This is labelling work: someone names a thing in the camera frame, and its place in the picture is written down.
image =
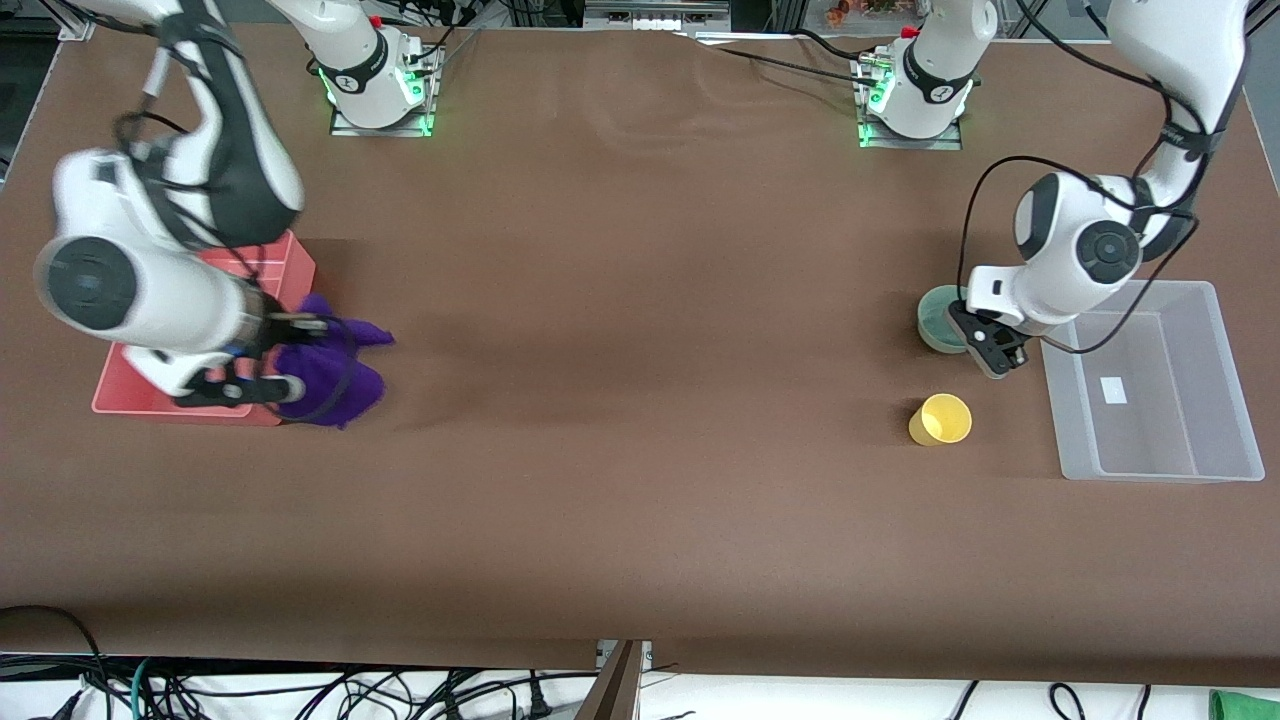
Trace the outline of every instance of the white label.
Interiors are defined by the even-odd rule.
[[[1124,393],[1124,380],[1120,378],[1102,378],[1102,400],[1107,405],[1128,405],[1129,398]]]

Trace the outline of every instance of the red plastic container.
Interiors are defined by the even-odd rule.
[[[257,265],[257,249],[241,251],[250,266]],[[200,258],[210,265],[244,274],[244,268],[225,250],[209,250]],[[316,263],[298,242],[293,231],[285,231],[280,240],[265,246],[264,261],[259,269],[262,290],[275,296],[287,309],[294,309],[311,292]],[[273,372],[274,354],[266,359],[268,372]],[[251,373],[251,361],[239,360],[242,375]],[[93,392],[93,411],[104,415],[132,415],[156,423],[197,423],[212,425],[278,425],[280,419],[260,405],[239,407],[178,407],[173,398],[160,392],[124,359],[124,346],[113,342],[106,354],[106,364]]]

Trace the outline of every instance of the brown tabletop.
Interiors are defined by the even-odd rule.
[[[964,151],[877,151],[836,81],[667,33],[488,32],[436,137],[332,138],[294,31],[237,32],[317,287],[399,340],[367,355],[387,398],[346,432],[90,411],[106,343],[31,268],[55,161],[109,142],[154,45],[64,46],[0,195],[0,602],[67,606],[108,652],[581,666],[637,637],[687,671],[1280,678],[1280,482],[1065,480],[1038,350],[996,383],[915,336],[980,170],[1129,172],[1152,95],[996,45]],[[991,181],[970,258],[1015,261],[1041,172]],[[1169,277],[1216,284],[1275,465],[1280,202],[1244,106],[1199,211]],[[941,391],[973,434],[916,447]]]

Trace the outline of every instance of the purple cloth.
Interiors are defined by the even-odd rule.
[[[315,313],[317,315],[333,315],[329,301],[324,296],[312,292],[302,300],[298,313]],[[378,345],[392,345],[396,338],[392,333],[366,323],[365,320],[343,319],[351,336],[356,340],[357,352],[361,347]],[[289,418],[308,418],[303,421],[314,425],[329,425],[339,429],[355,420],[365,410],[372,407],[383,398],[387,384],[376,370],[348,356],[351,340],[339,323],[329,322],[329,334],[324,338],[306,345],[285,345],[280,348],[275,359],[275,370],[282,375],[296,375],[306,384],[306,392],[301,400],[294,402],[282,402],[280,415]],[[342,377],[348,373],[351,363],[356,364],[351,383],[342,396],[319,416],[310,418],[312,413],[320,410],[329,402],[330,396],[342,382]]]

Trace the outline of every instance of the yellow cup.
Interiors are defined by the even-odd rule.
[[[969,437],[973,415],[954,395],[934,395],[911,416],[911,439],[920,445],[951,445]]]

